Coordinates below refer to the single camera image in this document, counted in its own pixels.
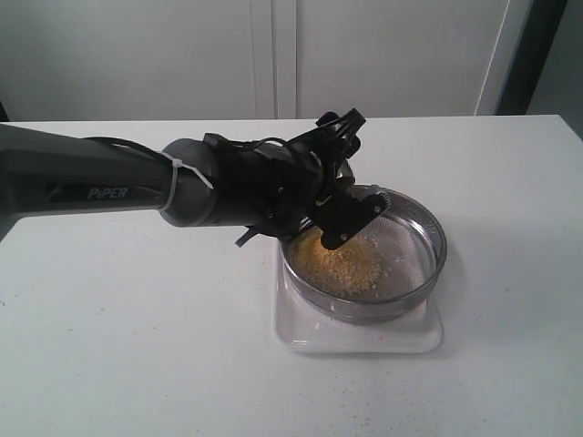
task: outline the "zip tie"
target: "zip tie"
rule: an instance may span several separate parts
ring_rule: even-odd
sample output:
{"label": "zip tie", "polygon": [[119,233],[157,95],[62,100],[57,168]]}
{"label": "zip tie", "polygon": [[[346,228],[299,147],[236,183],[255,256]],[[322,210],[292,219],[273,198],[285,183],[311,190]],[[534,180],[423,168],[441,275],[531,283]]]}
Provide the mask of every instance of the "zip tie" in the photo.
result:
{"label": "zip tie", "polygon": [[199,177],[199,179],[202,181],[204,185],[206,185],[210,189],[214,189],[210,181],[196,167],[188,166],[184,164],[184,162],[182,162],[182,159],[174,158],[173,156],[169,155],[166,152],[159,152],[159,154],[164,158],[168,159],[172,164],[172,182],[170,183],[170,192],[168,194],[168,200],[166,200],[164,206],[160,208],[160,211],[165,211],[166,209],[169,208],[170,205],[172,205],[172,201],[174,200],[174,196],[176,195],[176,186],[178,185],[179,182],[180,168],[186,168],[192,171],[195,175]]}

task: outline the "white tray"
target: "white tray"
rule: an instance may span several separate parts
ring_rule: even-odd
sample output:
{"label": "white tray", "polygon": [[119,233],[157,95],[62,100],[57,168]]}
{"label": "white tray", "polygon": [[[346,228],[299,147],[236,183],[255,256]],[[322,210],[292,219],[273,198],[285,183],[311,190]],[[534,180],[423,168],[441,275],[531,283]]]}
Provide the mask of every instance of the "white tray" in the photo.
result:
{"label": "white tray", "polygon": [[275,335],[291,351],[423,353],[442,339],[444,330],[433,297],[398,319],[352,325],[332,319],[303,299],[286,278],[279,247],[275,266]]}

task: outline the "white table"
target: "white table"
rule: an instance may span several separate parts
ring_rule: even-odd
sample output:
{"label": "white table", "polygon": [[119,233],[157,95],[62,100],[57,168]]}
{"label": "white table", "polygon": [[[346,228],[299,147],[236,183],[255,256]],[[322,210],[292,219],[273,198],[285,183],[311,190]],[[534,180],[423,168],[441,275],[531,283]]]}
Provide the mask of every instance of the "white table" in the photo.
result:
{"label": "white table", "polygon": [[[19,126],[161,148],[312,122]],[[583,435],[583,143],[558,117],[377,119],[361,138],[357,180],[420,200],[449,238],[440,347],[285,350],[274,243],[237,249],[244,229],[30,218],[0,244],[0,435]]]}

